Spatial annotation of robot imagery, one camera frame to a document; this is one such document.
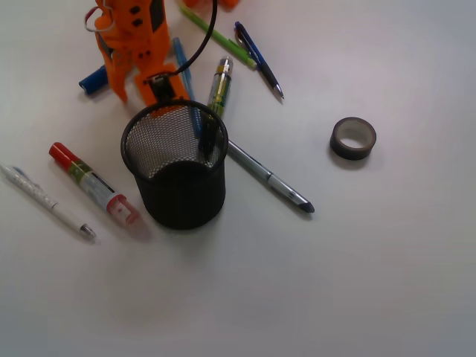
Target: green pen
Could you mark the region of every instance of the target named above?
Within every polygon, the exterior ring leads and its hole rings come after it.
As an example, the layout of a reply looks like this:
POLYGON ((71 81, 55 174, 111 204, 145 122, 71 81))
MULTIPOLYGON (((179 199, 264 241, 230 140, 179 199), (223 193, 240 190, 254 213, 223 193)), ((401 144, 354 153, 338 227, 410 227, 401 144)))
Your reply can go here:
MULTIPOLYGON (((179 5, 182 13, 188 17, 192 22, 198 25, 202 30, 208 31, 208 24, 200 19, 192 10, 184 5, 179 5)), ((227 39, 217 30, 213 31, 211 35, 215 41, 217 41, 225 50, 231 52, 236 58, 245 63, 249 68, 256 69, 257 63, 252 59, 248 52, 241 48, 235 41, 227 39)))

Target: black tape roll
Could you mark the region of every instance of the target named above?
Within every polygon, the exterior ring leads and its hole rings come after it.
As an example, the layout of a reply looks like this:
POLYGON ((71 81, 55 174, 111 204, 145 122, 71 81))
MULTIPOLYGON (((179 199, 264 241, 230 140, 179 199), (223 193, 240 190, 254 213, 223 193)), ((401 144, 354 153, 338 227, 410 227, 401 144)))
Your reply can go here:
POLYGON ((332 131, 330 147, 334 152, 347 160, 362 160, 372 152, 377 141, 373 126, 361 118, 345 118, 340 120, 332 131), (342 142, 344 138, 353 138, 363 144, 363 147, 349 147, 342 142))

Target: green marker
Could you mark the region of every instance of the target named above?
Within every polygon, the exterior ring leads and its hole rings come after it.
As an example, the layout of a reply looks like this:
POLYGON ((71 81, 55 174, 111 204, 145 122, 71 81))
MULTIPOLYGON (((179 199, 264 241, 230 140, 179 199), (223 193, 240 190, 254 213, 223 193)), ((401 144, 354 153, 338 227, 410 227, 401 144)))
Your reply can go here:
POLYGON ((216 68, 210 97, 208 98, 208 107, 221 118, 223 117, 228 92, 230 91, 232 72, 233 61, 230 57, 223 57, 216 68))
MULTIPOLYGON (((182 13, 188 17, 192 22, 197 24, 202 30, 208 31, 208 24, 204 22, 202 19, 200 19, 192 10, 190 10, 188 7, 184 5, 179 5, 180 10, 182 13)), ((236 58, 238 58, 240 61, 245 63, 249 68, 251 69, 256 69, 257 64, 256 62, 248 55, 248 52, 244 49, 238 46, 238 44, 231 40, 227 39, 224 37, 221 33, 219 33, 216 30, 213 30, 213 33, 211 35, 215 41, 217 41, 225 50, 229 51, 232 53, 236 58)))

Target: red cap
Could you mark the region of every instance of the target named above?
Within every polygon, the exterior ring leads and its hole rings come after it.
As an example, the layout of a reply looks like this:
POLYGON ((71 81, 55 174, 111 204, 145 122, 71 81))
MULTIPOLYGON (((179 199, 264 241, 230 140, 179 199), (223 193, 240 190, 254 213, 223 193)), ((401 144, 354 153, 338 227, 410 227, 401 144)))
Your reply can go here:
POLYGON ((73 161, 79 160, 79 158, 69 151, 63 144, 54 143, 50 148, 50 155, 65 171, 69 170, 73 161))

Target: blue pen cap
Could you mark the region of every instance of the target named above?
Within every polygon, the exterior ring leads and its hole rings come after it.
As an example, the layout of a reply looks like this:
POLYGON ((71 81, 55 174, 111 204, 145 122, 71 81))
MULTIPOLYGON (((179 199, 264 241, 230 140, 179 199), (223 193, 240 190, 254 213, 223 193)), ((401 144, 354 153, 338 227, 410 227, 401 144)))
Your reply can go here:
POLYGON ((106 67, 103 65, 93 74, 87 76, 84 80, 80 82, 80 87, 84 89, 86 95, 94 94, 96 91, 99 91, 102 87, 108 84, 107 71, 106 67))

